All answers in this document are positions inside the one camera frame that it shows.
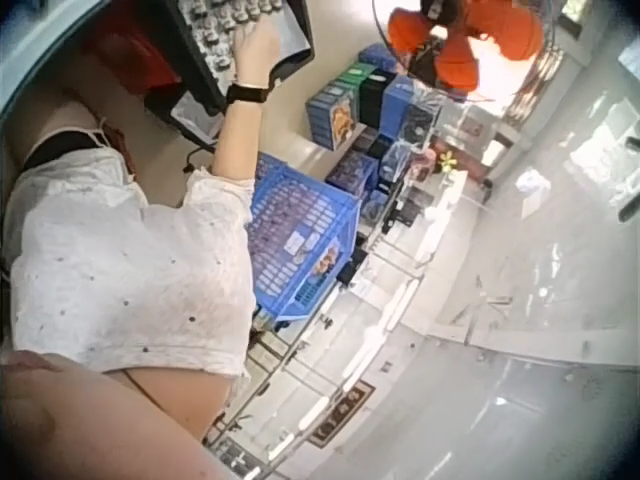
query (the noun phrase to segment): skin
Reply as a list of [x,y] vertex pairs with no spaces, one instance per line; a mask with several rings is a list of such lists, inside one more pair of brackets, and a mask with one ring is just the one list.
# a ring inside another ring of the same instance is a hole
[[[250,34],[239,32],[238,83],[267,88],[278,57],[277,31],[267,20]],[[214,175],[254,178],[261,119],[261,105],[229,107]],[[200,440],[232,381],[167,368],[101,375],[57,355],[14,352],[3,361],[0,413],[4,433],[37,478],[219,479]]]

